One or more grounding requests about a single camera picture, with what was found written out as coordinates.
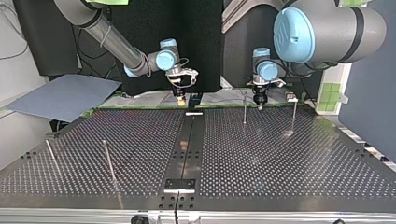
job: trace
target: metal pin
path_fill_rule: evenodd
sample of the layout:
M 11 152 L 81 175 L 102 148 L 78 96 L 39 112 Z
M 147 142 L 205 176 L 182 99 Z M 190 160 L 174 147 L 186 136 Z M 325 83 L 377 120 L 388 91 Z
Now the metal pin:
M 53 154 L 52 151 L 52 146 L 50 145 L 50 141 L 48 139 L 46 140 L 46 144 L 47 144 L 47 148 L 49 149 L 50 156 L 52 157 L 53 160 L 56 160 L 55 155 Z
M 294 111 L 293 111 L 293 121 L 291 123 L 291 130 L 294 132 L 294 121 L 296 120 L 296 113 L 297 113 L 297 104 L 298 101 L 294 103 Z
M 107 148 L 107 142 L 106 142 L 106 140 L 103 140 L 102 142 L 103 142 L 103 147 L 105 148 L 107 162 L 108 162 L 108 166 L 110 167 L 111 176 L 113 177 L 114 181 L 117 181 L 116 175 L 114 174 L 113 163 L 111 162 L 111 158 L 110 158 L 110 153 Z
M 246 94 L 246 93 L 245 93 L 245 95 L 244 95 L 244 107 L 245 107 L 245 112 L 244 112 L 244 124 L 247 124 L 248 98 L 247 98 L 247 94 Z

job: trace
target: white wall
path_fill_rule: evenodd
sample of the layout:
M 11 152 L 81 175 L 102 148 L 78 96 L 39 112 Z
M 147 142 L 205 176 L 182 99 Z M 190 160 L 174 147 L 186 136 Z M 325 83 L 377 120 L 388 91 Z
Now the white wall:
M 0 2 L 13 6 L 12 0 Z M 2 12 L 6 12 L 21 30 L 15 15 L 7 9 L 0 9 L 0 58 L 18 54 L 26 46 L 26 42 L 16 34 Z M 0 60 L 0 108 L 44 83 L 29 50 L 22 56 Z M 50 132 L 48 122 L 46 119 L 0 109 L 0 169 L 42 142 L 45 134 Z

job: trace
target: metal plate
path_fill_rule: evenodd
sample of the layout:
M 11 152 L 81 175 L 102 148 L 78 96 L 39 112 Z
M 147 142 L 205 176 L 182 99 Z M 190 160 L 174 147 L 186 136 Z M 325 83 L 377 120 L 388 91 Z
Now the metal plate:
M 2 171 L 0 205 L 173 209 L 163 186 L 183 119 L 175 110 L 98 111 L 51 141 L 56 161 L 41 147 Z
M 243 114 L 206 110 L 194 210 L 396 212 L 396 174 L 326 119 L 299 109 L 292 130 L 289 107 Z

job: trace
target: robotic arm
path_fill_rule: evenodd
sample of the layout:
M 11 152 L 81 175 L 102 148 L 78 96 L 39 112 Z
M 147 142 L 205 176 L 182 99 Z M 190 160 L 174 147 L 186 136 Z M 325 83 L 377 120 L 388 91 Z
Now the robotic arm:
M 274 27 L 282 61 L 271 60 L 269 49 L 253 53 L 256 103 L 266 103 L 264 85 L 276 81 L 281 71 L 302 77 L 338 63 L 354 63 L 376 52 L 386 32 L 384 19 L 370 8 L 337 7 L 333 0 L 289 0 Z
M 85 0 L 54 0 L 62 14 L 74 25 L 84 29 L 101 45 L 110 51 L 125 65 L 129 77 L 150 76 L 152 72 L 165 71 L 174 94 L 180 105 L 185 104 L 184 89 L 193 86 L 198 72 L 183 68 L 188 62 L 181 63 L 175 39 L 166 39 L 160 43 L 161 50 L 146 55 L 131 44 L 103 15 L 104 5 L 88 3 Z M 191 84 L 182 86 L 183 77 L 190 77 Z

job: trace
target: perforated metal table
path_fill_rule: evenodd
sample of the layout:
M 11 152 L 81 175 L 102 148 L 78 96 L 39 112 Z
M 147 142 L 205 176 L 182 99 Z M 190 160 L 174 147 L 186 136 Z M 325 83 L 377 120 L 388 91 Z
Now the perforated metal table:
M 175 211 L 396 214 L 396 174 L 326 119 L 298 109 L 292 123 L 292 108 L 274 107 L 249 109 L 244 124 L 243 113 L 97 111 L 50 140 L 56 160 L 43 144 L 1 171 L 0 207 L 162 211 L 171 222 Z M 164 193 L 169 179 L 192 179 L 195 192 Z

